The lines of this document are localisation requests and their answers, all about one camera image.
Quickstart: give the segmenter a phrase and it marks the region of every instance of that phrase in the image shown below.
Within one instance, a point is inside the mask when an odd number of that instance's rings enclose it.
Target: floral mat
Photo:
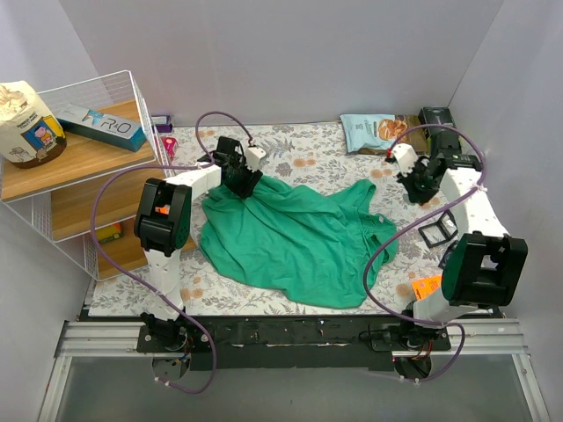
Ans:
[[[372,213],[382,213],[399,228],[422,217],[429,209],[443,204],[441,194],[425,206],[407,202],[406,191],[397,183],[397,168],[382,156],[350,155],[346,152],[344,132],[339,122],[249,127],[255,141],[268,153],[263,172],[291,186],[307,185],[330,194],[351,186],[360,178],[376,184],[370,205]],[[201,130],[205,145],[213,149],[219,135],[240,141],[245,134],[239,127],[205,127]],[[192,127],[178,127],[173,136],[179,141],[175,164],[190,165],[203,154]],[[192,208],[192,237],[199,243],[206,221],[202,198]],[[372,292],[385,305],[401,311],[414,299],[411,281],[438,275],[438,263],[447,245],[429,250],[417,230],[400,238],[397,257],[384,265]],[[327,309],[292,302],[280,291],[249,287],[219,275],[200,251],[186,252],[181,264],[182,297],[191,315],[319,315],[384,313],[367,300],[352,309]],[[148,268],[135,273],[146,279]],[[148,291],[126,276],[101,281],[96,285],[90,307],[92,317],[133,316],[143,312]]]

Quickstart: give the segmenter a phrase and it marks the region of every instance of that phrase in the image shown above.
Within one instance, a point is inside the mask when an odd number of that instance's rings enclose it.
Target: blue snack bag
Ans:
[[[404,116],[394,114],[342,114],[348,152],[361,148],[388,149],[408,129]]]

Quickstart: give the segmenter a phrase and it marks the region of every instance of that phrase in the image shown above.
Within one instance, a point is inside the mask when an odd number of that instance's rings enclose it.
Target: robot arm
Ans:
[[[398,181],[410,201],[426,203],[442,190],[452,202],[477,184],[480,163],[461,153],[455,134],[442,132],[431,142],[430,158],[417,157],[412,146],[400,143],[390,159],[398,163]],[[451,212],[460,238],[444,267],[442,286],[413,304],[414,318],[443,324],[479,308],[508,305],[528,253],[526,243],[499,222],[485,189]]]
[[[260,163],[266,153],[250,146],[245,152],[239,141],[221,137],[213,151],[216,164],[177,176],[145,182],[135,219],[135,236],[149,263],[150,284],[179,309],[179,254],[190,232],[192,201],[224,183],[241,198],[252,195],[262,173]],[[158,320],[175,320],[179,314],[158,297],[149,299],[147,311]]]

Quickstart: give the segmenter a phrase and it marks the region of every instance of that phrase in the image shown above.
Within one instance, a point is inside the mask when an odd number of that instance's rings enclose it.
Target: wooden shelf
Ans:
[[[139,121],[134,100],[105,107],[100,111]],[[2,200],[17,200],[155,160],[149,142],[144,143],[137,152],[131,152],[68,132],[66,135],[67,148],[49,163],[31,169],[19,169],[4,160]]]
[[[51,192],[53,240],[58,242],[90,230],[90,213],[99,188],[111,176],[102,176]],[[164,178],[160,169],[131,171],[117,178],[104,192],[96,227],[135,216],[147,178]]]
[[[131,218],[121,222],[121,224],[123,225],[123,237],[107,244],[102,244],[102,248],[126,270],[134,270],[141,266],[146,266],[147,259],[144,256],[143,248],[141,248],[141,241],[133,233],[135,219]],[[192,251],[194,249],[197,249],[197,246],[190,237],[187,239],[182,251]],[[98,280],[108,279],[118,274],[120,274],[119,270],[115,269],[105,258],[98,254]]]

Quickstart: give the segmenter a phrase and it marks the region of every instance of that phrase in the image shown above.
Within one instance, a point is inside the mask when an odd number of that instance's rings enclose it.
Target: black object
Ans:
[[[146,324],[150,338],[157,341],[165,350],[178,349],[184,343],[186,329],[180,323],[172,320],[163,321],[146,312],[141,314],[141,319]]]
[[[393,365],[399,375],[414,380],[416,378],[427,378],[432,370],[432,360],[430,357],[399,357],[393,359]]]
[[[262,177],[262,172],[250,171],[246,167],[246,157],[240,141],[220,136],[217,148],[211,152],[211,155],[215,159],[215,164],[221,167],[221,181],[225,186],[242,199],[251,196]],[[203,156],[198,161],[209,163],[209,157]]]
[[[440,259],[440,264],[438,264],[438,268],[444,269],[446,267],[446,264],[448,264],[448,260],[450,259],[453,251],[456,249],[457,244],[458,244],[458,241],[454,240],[448,246],[448,249],[446,249],[446,252],[444,252],[443,255],[442,255],[442,259]]]
[[[192,188],[172,185],[157,178],[148,179],[143,188],[135,236],[146,250],[163,252],[166,257],[186,244],[190,233]]]
[[[219,368],[368,367],[392,371],[391,351],[416,346],[420,337],[404,332],[406,327],[394,316],[202,316],[198,322],[215,341],[217,354],[221,356]],[[169,329],[164,329],[162,324],[170,325]],[[164,332],[167,338],[183,339],[176,328],[180,326],[193,339],[190,369],[209,370],[209,342],[198,328],[184,320],[160,321],[157,326],[160,330],[157,335],[146,325],[141,328],[137,352],[170,352],[170,347],[161,343],[161,336]],[[415,330],[428,329],[415,327]],[[424,341],[434,339],[433,350],[449,350],[446,330],[433,329],[433,332],[432,336],[424,336]],[[326,344],[346,346],[318,347]]]
[[[443,295],[452,306],[507,306],[527,255],[523,239],[465,233],[443,270]],[[490,257],[495,267],[483,267],[484,257]]]
[[[423,108],[419,120],[423,124],[450,124],[455,127],[450,110],[447,108]],[[420,205],[427,203],[438,193],[446,170],[458,168],[482,170],[476,156],[462,154],[461,143],[456,133],[441,127],[426,127],[424,130],[430,143],[430,157],[419,157],[413,170],[406,177],[402,174],[397,176],[399,183],[405,186],[408,199]]]
[[[431,222],[430,224],[427,224],[426,226],[419,227],[420,236],[422,237],[422,239],[424,240],[424,243],[426,244],[426,246],[429,249],[435,248],[436,246],[440,246],[441,244],[446,244],[447,242],[449,242],[451,239],[453,239],[456,236],[457,228],[452,233],[448,232],[448,228],[446,227],[446,225],[443,222],[446,217],[449,217],[451,222],[456,224],[456,220],[454,219],[454,215],[451,213],[451,211],[446,210],[446,211],[444,211],[444,213],[442,215],[440,215],[440,218],[438,220],[436,220],[435,222]],[[428,237],[426,236],[426,233],[424,233],[424,230],[429,229],[429,228],[434,227],[434,226],[436,226],[440,230],[440,232],[442,233],[443,240],[439,240],[438,242],[432,243],[432,242],[430,242],[430,239],[428,239]]]
[[[422,109],[420,109],[419,122],[421,123],[421,125],[438,124],[456,127],[456,123],[454,122],[454,118],[452,117],[451,111],[448,107],[423,107]],[[430,155],[434,155],[432,140],[436,139],[436,136],[438,134],[450,134],[457,139],[457,135],[455,135],[453,132],[450,132],[448,129],[441,127],[424,127],[423,132],[428,143],[430,144]]]

